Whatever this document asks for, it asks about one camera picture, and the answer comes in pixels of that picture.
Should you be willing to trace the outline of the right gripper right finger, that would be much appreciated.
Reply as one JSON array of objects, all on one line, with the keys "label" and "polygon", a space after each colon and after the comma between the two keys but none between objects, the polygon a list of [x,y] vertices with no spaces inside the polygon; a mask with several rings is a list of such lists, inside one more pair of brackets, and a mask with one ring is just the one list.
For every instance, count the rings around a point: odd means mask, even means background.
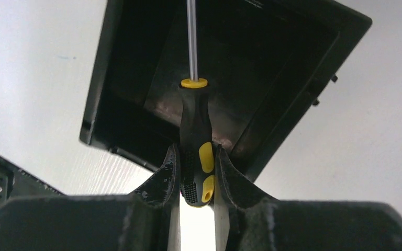
[{"label": "right gripper right finger", "polygon": [[227,151],[218,145],[215,155],[214,203],[220,199],[230,207],[240,209],[251,208],[262,201],[278,201],[237,170]]}]

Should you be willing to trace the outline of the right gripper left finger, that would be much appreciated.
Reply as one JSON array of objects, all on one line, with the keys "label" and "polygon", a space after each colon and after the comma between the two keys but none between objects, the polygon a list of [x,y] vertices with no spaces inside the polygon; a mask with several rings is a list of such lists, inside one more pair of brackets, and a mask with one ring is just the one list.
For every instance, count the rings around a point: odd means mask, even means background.
[{"label": "right gripper left finger", "polygon": [[180,153],[169,146],[161,167],[130,193],[130,206],[174,208],[180,206]]}]

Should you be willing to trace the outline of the black yellow screwdriver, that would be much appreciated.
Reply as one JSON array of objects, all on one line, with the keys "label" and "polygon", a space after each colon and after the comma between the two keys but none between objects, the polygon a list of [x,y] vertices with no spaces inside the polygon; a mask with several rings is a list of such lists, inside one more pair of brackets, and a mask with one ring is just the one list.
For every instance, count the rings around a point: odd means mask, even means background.
[{"label": "black yellow screwdriver", "polygon": [[187,204],[203,207],[215,190],[212,127],[208,114],[208,81],[199,77],[196,2],[187,1],[189,78],[181,81],[183,110],[180,123],[182,194]]}]

